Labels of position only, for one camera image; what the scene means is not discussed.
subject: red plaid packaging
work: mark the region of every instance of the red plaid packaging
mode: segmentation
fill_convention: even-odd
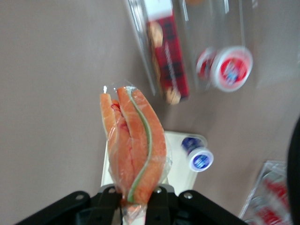
[[[187,77],[184,71],[179,38],[170,0],[160,0],[167,9],[152,7],[156,0],[145,0],[149,21],[148,37],[152,52],[152,61],[160,86],[161,94],[169,104],[177,104],[189,96]]]

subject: yogurt cup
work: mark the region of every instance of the yogurt cup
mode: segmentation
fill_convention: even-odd
[[[199,77],[210,80],[214,87],[232,92],[244,85],[252,66],[253,58],[247,48],[231,46],[217,52],[206,49],[199,56],[196,70]]]
[[[212,162],[214,161],[214,156],[207,148],[200,147],[193,150],[188,155],[189,168],[194,172],[202,172],[207,170]]]
[[[202,172],[208,169],[214,156],[205,146],[201,139],[186,137],[182,141],[182,147],[187,152],[189,168],[194,172]]]

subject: salmon fillet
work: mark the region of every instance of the salmon fillet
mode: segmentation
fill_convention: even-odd
[[[134,181],[133,162],[132,162],[132,141],[129,134],[127,123],[121,114],[120,105],[117,100],[112,100],[112,108],[115,113],[115,118],[118,128],[118,150],[112,152],[111,167],[116,167],[117,183],[119,183],[122,193],[127,198],[128,191],[130,190]]]
[[[111,100],[109,94],[101,94],[100,108],[108,141],[112,177],[117,184],[117,191],[127,198],[134,181],[129,130],[117,100]]]
[[[134,191],[134,201],[146,204],[157,186],[165,166],[165,134],[156,113],[141,91],[133,91],[132,97],[148,121],[152,136],[152,151],[148,156],[148,165]]]
[[[117,141],[117,121],[112,108],[112,99],[109,94],[100,95],[100,109],[102,122],[108,142],[108,155]]]
[[[148,155],[146,131],[143,122],[135,109],[135,106],[129,98],[127,88],[119,88],[117,90],[117,93],[119,97],[120,109],[126,120],[131,136],[131,155],[133,161],[134,177],[137,177],[137,175],[143,168]]]

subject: black object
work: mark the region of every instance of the black object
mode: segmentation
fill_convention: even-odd
[[[74,192],[17,225],[110,225],[122,224],[121,194],[105,186],[93,198]],[[146,225],[245,225],[246,223],[196,191],[176,196],[173,187],[159,186],[148,202]]]
[[[300,224],[300,119],[292,135],[287,160],[287,189],[294,224]]]

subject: blue label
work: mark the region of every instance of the blue label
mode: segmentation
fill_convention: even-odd
[[[192,152],[192,150],[200,147],[204,147],[202,141],[199,138],[186,137],[182,141],[182,147],[187,151],[188,154]]]
[[[197,169],[204,169],[210,164],[210,158],[206,155],[199,155],[193,159],[193,165]]]

